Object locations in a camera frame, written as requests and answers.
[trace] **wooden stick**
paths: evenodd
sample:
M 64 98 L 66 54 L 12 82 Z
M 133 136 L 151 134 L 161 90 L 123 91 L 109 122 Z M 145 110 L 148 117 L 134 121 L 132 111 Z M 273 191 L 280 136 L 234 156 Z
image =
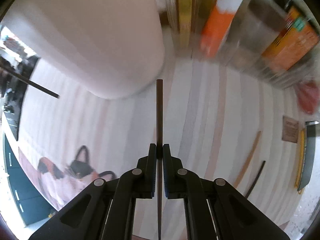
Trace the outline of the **wooden stick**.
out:
M 248 169 L 248 167 L 249 167 L 249 164 L 250 164 L 250 161 L 251 161 L 251 159 L 252 159 L 252 156 L 253 156 L 253 154 L 254 154 L 254 151 L 256 150 L 257 145 L 258 145 L 258 143 L 259 143 L 260 136 L 261 136 L 261 131 L 258 131 L 258 132 L 257 132 L 257 135 L 256 135 L 256 138 L 254 139 L 254 142 L 253 142 L 251 151 L 250 151 L 250 153 L 249 153 L 249 155 L 248 155 L 248 157 L 247 157 L 247 159 L 246 159 L 246 161 L 245 161 L 245 163 L 244 163 L 244 165 L 243 165 L 243 167 L 242 167 L 242 169 L 241 169 L 238 177 L 236 178 L 236 181 L 235 181 L 234 184 L 233 184 L 233 187 L 234 187 L 234 188 L 237 188 L 237 187 L 239 186 L 239 184 L 240 184 L 240 182 L 241 182 L 241 180 L 242 180 L 245 172 L 247 171 L 247 169 Z
M 54 98 L 59 98 L 59 95 L 30 81 L 28 78 L 16 73 L 14 70 L 12 70 L 11 68 L 5 66 L 4 64 L 1 64 L 0 63 L 0 68 L 3 68 L 5 71 L 7 71 L 11 76 L 14 76 L 16 78 L 18 78 L 20 81 L 26 83 L 27 85 L 30 85 L 30 86 L 33 86 L 35 87 L 36 89 L 39 89 L 40 91 L 44 92 L 44 93 L 47 93 L 48 95 L 54 97 Z
M 262 164 L 261 164 L 261 166 L 260 166 L 260 169 L 259 169 L 259 172 L 258 172 L 256 178 L 254 179 L 253 183 L 251 184 L 251 186 L 250 186 L 247 194 L 245 194 L 245 196 L 244 196 L 245 198 L 248 198 L 248 197 L 250 196 L 250 194 L 251 194 L 254 186 L 257 184 L 257 181 L 258 181 L 258 179 L 259 179 L 259 177 L 260 177 L 260 175 L 261 175 L 261 172 L 262 172 L 263 167 L 264 167 L 265 164 L 266 164 L 266 161 L 263 161 Z
M 157 203 L 158 240 L 161 240 L 162 220 L 162 146 L 163 146 L 163 80 L 156 83 L 156 131 L 157 131 Z

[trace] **red object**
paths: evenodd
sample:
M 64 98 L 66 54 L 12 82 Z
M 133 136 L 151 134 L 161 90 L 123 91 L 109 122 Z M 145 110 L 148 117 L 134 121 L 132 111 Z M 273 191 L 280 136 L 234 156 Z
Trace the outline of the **red object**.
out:
M 318 110 L 320 100 L 320 89 L 312 80 L 307 83 L 300 83 L 296 87 L 299 107 L 306 114 L 314 114 Z

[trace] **brown tag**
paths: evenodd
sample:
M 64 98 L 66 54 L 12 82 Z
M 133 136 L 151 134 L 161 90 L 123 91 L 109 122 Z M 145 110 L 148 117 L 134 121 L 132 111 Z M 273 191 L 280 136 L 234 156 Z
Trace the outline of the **brown tag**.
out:
M 297 143 L 299 136 L 299 122 L 287 116 L 283 116 L 282 120 L 282 140 Z

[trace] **white cylinder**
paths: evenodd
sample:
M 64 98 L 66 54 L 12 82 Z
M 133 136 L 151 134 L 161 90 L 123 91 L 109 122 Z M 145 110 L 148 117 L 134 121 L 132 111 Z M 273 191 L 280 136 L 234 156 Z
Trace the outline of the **white cylinder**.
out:
M 155 0 L 15 0 L 2 24 L 102 98 L 141 90 L 163 64 Z

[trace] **black machine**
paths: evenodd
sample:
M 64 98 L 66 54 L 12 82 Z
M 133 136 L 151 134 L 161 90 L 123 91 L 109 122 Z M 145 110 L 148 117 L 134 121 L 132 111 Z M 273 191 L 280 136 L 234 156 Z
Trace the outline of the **black machine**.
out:
M 158 194 L 161 239 L 162 165 L 168 199 L 183 199 L 188 240 L 277 240 L 289 237 L 224 179 L 201 179 L 162 144 L 162 80 L 157 80 L 157 145 L 119 179 L 96 179 L 29 240 L 131 240 L 137 198 Z

